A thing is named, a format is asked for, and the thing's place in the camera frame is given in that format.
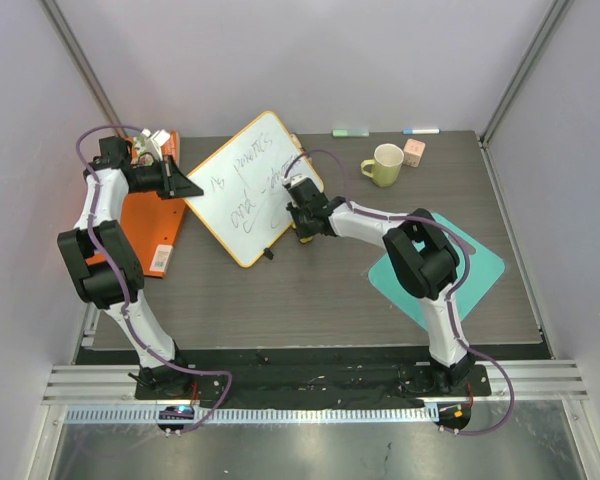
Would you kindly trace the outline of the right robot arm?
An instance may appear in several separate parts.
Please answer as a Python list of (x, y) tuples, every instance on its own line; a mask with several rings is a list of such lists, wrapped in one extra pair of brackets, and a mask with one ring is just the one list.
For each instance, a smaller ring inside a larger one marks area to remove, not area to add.
[(399, 285), (424, 315), (433, 386), (445, 395), (463, 388), (475, 358), (459, 323), (455, 290), (460, 258), (431, 213), (391, 214), (341, 196), (330, 199), (304, 175), (283, 186), (291, 197), (287, 210), (299, 239), (351, 238), (385, 250)]

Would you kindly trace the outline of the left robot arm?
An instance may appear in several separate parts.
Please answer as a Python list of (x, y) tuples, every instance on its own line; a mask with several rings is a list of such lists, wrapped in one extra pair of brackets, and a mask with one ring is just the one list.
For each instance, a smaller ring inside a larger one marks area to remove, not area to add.
[(192, 389), (193, 375), (174, 339), (159, 325), (144, 295), (141, 262), (120, 224), (130, 194), (153, 192), (163, 200), (198, 197), (192, 182), (161, 150), (166, 131), (143, 131), (147, 163), (133, 162), (131, 141), (100, 139), (99, 155), (84, 163), (87, 194), (74, 227), (57, 236), (57, 245), (82, 301), (112, 318), (136, 351), (137, 385), (173, 399)]

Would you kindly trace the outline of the whiteboard with orange frame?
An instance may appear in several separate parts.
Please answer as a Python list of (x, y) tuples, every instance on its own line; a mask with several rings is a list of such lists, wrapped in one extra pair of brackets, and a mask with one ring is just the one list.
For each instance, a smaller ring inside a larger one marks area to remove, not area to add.
[(287, 170), (324, 189), (300, 154), (279, 117), (265, 111), (188, 174), (203, 194), (186, 204), (239, 266), (251, 267), (292, 223)]

